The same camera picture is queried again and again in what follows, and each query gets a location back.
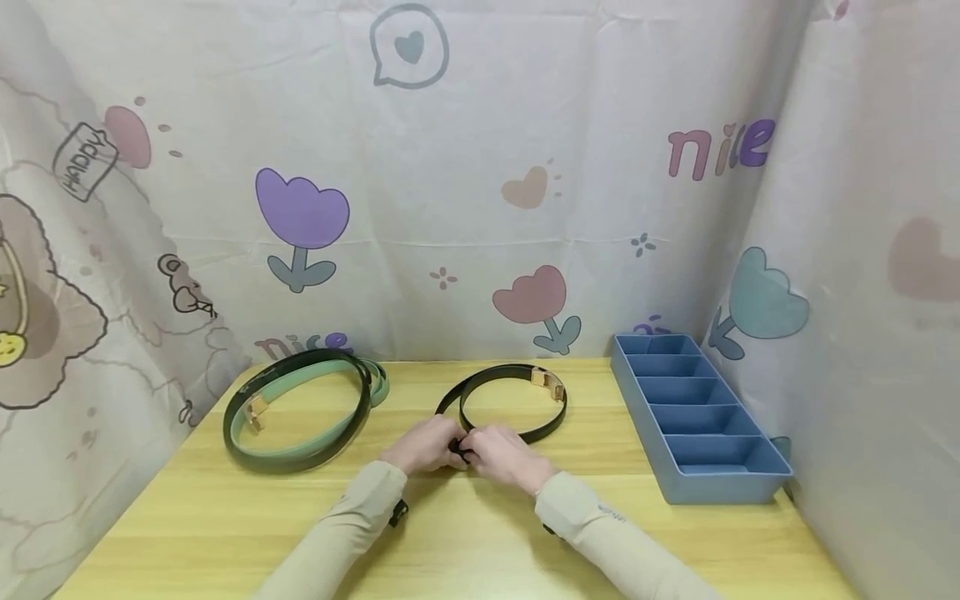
belt buckle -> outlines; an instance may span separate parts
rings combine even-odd
[[[260,433],[266,427],[263,421],[260,420],[260,415],[268,408],[270,408],[270,404],[268,404],[260,394],[252,397],[250,401],[244,405],[243,413],[247,418],[247,423],[253,428],[253,433]]]
[[[535,386],[546,388],[550,391],[550,397],[560,402],[564,399],[564,383],[560,378],[541,367],[534,367],[530,370],[530,383]]]

green belt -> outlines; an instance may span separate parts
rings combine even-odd
[[[281,450],[254,450],[240,444],[244,424],[256,433],[264,428],[260,415],[271,402],[310,379],[350,370],[360,376],[357,407],[323,434]],[[372,360],[331,348],[294,354],[254,375],[233,395],[224,413],[224,445],[239,465],[260,473],[296,473],[319,467],[349,443],[371,408],[383,402],[389,392],[386,372]]]

blue organizer tray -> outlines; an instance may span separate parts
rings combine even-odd
[[[793,469],[688,335],[617,335],[611,369],[669,504],[763,504]]]

wooden table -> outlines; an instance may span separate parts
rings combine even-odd
[[[608,359],[538,363],[564,381],[570,406],[564,424],[537,450],[586,479],[725,598],[856,597],[782,492],[767,506],[666,504]],[[489,364],[388,363],[390,396],[352,444],[321,468],[282,478],[250,474],[230,461],[221,399],[57,600],[248,598],[360,467],[430,416],[455,383]],[[243,373],[225,397],[256,371]],[[346,373],[297,388],[265,413],[267,429],[255,445],[316,435],[348,414],[356,390]],[[516,428],[543,422],[555,410],[542,389],[520,381],[487,384],[468,406],[477,424],[501,420]],[[451,471],[414,477],[405,495],[410,513],[354,566],[338,597],[621,597],[598,569],[547,535],[532,502],[516,492]]]

beige jacket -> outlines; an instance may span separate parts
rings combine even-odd
[[[328,600],[387,526],[407,476],[366,465],[343,497],[264,582],[253,600]],[[720,596],[633,523],[567,472],[537,494],[540,521],[610,578],[631,600],[716,600]]]

